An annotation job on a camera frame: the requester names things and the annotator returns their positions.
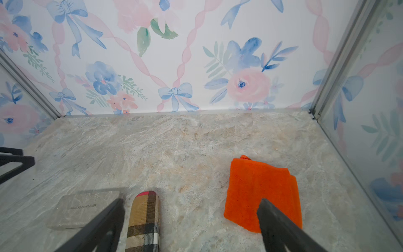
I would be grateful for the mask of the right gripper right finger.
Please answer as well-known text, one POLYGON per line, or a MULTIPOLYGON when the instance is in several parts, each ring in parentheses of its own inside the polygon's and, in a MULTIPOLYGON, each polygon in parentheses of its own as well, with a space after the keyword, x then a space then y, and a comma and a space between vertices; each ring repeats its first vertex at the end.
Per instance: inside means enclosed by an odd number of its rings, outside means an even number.
POLYGON ((261 200, 257 216, 266 251, 326 252, 269 200, 261 200))

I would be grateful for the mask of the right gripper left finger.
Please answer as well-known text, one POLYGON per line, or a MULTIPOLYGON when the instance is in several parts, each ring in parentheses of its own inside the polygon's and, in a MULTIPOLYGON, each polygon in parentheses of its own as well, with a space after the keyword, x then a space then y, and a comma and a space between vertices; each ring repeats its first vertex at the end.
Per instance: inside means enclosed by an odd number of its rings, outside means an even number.
POLYGON ((115 252, 124 224, 124 200, 114 200, 58 252, 115 252))

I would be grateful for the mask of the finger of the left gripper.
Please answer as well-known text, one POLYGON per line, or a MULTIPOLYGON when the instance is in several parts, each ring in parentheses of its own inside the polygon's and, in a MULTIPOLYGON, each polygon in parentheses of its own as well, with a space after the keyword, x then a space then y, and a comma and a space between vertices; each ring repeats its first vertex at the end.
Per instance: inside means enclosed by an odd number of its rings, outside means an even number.
POLYGON ((9 163, 19 163, 18 167, 1 174, 1 184, 21 174, 35 165, 33 156, 25 156, 22 149, 1 147, 1 167, 9 163))

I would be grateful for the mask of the grey eyeglass case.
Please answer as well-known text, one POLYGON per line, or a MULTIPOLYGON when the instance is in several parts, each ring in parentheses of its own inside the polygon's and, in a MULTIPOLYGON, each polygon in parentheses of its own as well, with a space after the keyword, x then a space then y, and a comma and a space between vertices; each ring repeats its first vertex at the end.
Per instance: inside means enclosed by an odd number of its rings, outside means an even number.
POLYGON ((57 231, 83 228, 119 198, 121 198, 119 191, 97 191, 63 196, 51 214, 47 227, 57 231))

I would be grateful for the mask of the plaid eyeglass case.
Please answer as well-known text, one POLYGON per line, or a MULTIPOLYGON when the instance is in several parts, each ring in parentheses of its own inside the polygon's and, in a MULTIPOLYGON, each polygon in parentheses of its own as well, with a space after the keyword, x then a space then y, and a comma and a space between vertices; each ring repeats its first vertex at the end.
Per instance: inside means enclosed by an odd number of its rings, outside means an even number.
POLYGON ((154 191, 138 194, 132 203, 126 252, 159 252, 159 197, 154 191))

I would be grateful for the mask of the orange cleaning cloth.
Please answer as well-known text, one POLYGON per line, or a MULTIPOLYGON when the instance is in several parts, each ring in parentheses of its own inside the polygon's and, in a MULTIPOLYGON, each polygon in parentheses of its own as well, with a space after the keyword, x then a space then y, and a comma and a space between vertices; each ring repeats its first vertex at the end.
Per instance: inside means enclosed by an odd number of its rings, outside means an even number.
POLYGON ((303 228, 297 179, 288 169, 253 161, 245 155, 233 159, 224 218, 250 232, 260 233, 257 211, 264 198, 303 228))

